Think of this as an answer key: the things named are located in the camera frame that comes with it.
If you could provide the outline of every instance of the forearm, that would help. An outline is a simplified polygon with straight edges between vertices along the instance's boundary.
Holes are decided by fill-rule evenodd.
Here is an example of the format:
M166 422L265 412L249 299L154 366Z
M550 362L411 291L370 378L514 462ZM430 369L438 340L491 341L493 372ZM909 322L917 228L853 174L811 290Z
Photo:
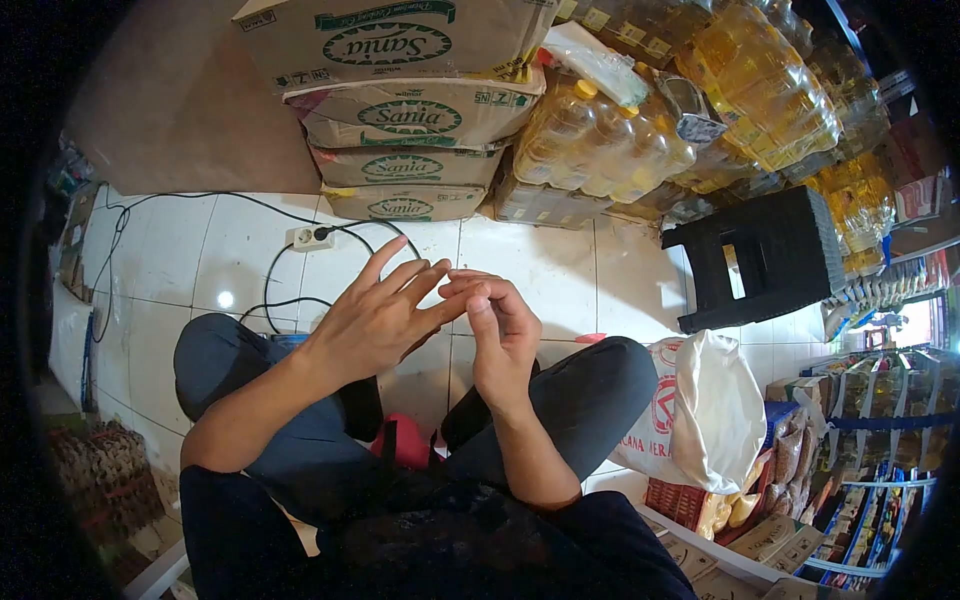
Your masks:
M503 455L507 485L517 500L548 511L575 502L580 481L534 413L528 398L509 414L493 410L493 428Z
M336 385L308 372L302 358L290 354L206 409L183 440L180 468L199 465L223 473L247 468L283 425L335 392Z

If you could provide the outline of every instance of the red logo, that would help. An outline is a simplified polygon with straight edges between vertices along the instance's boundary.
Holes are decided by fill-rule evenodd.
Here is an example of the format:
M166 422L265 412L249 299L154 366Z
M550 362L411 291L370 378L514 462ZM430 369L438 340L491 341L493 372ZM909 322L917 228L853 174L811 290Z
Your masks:
M669 434L673 431L673 396L676 390L676 376L664 375L660 378L650 411L657 433Z
M679 342L668 342L666 344L660 345L660 360L663 361L663 364L667 367L676 367L677 366L677 349L684 343L684 340Z

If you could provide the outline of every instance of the hand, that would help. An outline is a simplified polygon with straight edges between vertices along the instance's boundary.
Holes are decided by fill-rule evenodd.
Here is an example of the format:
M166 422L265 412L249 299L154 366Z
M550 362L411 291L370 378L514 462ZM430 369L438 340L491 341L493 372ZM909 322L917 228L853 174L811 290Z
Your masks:
M473 385L480 397L500 415L528 408L540 319L506 279L468 269L450 270L447 276L450 282L437 290L442 298L468 295L467 315L477 345Z
M399 236L377 251L360 275L326 312L317 329L297 348L299 364L336 385L334 391L394 367L444 323L464 314L472 290L453 294L420 310L417 304L446 275L446 258L398 266L382 281L380 272L407 243Z

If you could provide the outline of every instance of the box stack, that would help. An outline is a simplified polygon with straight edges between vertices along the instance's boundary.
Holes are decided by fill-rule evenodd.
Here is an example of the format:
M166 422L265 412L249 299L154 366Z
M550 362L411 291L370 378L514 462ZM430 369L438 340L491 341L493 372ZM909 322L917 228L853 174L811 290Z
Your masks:
M233 17L307 132L335 214L443 221L487 194L545 90L560 0L251 0Z

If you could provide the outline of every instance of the dark shirt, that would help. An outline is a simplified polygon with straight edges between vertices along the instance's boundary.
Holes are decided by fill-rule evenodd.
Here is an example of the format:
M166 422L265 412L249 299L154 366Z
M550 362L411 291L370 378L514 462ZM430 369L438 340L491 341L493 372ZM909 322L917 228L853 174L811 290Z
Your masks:
M308 558L253 480L189 467L183 534L203 598L696 598L620 492L534 512L476 482L319 531Z

